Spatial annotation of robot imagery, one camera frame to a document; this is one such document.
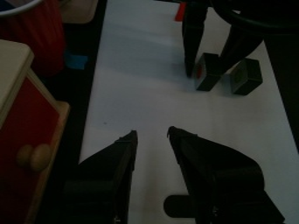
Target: red drawer front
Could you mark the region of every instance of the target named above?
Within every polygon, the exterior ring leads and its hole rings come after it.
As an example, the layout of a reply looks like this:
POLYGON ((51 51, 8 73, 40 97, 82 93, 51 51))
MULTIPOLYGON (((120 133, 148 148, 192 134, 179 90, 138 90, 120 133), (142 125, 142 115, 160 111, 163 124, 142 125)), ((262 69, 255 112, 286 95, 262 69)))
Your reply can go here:
POLYGON ((16 164, 22 146, 51 144, 59 112, 35 85, 24 80, 0 129, 0 223, 23 223, 32 203, 39 173, 16 164))

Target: black leg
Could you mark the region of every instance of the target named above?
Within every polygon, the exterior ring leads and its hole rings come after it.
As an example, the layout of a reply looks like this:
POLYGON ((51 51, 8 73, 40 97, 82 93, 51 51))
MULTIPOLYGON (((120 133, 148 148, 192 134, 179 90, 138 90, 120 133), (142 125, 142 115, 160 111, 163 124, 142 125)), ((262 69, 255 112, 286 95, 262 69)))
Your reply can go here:
POLYGON ((204 20, 208 11, 206 1, 191 1, 186 4, 186 12, 182 23, 184 67, 187 76, 192 76, 192 68, 202 42, 204 20))

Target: red container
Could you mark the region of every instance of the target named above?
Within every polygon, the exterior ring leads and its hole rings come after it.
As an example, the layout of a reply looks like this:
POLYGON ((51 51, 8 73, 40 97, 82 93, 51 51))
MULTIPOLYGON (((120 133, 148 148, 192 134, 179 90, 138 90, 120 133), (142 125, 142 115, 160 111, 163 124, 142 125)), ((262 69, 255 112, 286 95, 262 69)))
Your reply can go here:
POLYGON ((32 0, 14 10, 0 11, 0 39, 26 43, 35 55, 32 70, 43 77, 54 76, 64 67, 59 1, 32 0))

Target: wooden knob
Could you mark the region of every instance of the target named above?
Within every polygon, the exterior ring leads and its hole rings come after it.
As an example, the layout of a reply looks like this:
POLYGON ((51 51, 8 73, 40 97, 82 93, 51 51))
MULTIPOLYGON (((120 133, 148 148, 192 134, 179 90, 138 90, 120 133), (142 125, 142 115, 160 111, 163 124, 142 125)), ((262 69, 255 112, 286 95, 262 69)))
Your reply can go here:
POLYGON ((30 166, 32 152, 34 152, 34 147, 30 144, 24 145, 18 151, 16 163, 20 167, 30 166))
POLYGON ((38 145, 32 150, 31 169, 34 172, 42 172, 52 161, 52 148, 47 143, 38 145))

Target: black object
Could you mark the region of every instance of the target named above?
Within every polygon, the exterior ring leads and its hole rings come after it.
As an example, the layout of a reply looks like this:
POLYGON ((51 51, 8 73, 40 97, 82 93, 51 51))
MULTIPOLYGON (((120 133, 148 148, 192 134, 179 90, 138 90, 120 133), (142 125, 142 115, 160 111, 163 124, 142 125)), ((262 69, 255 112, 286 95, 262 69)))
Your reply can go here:
POLYGON ((191 0, 186 2, 182 36, 188 77, 192 76, 208 7, 214 7, 219 16, 231 23, 228 40, 219 56, 223 74, 255 51, 266 36, 299 33, 297 1, 191 0))
POLYGON ((86 159, 67 181, 59 223, 127 223, 136 132, 86 159))
POLYGON ((220 58, 218 54, 204 53, 194 69, 196 90, 211 91, 220 80, 220 58))
POLYGON ((283 223, 285 217, 265 191, 263 172, 255 160, 183 129, 171 127, 168 137, 191 195, 196 223, 283 223))
POLYGON ((230 74, 231 92, 235 95, 249 95, 263 83, 259 62, 255 59, 243 59, 230 74))

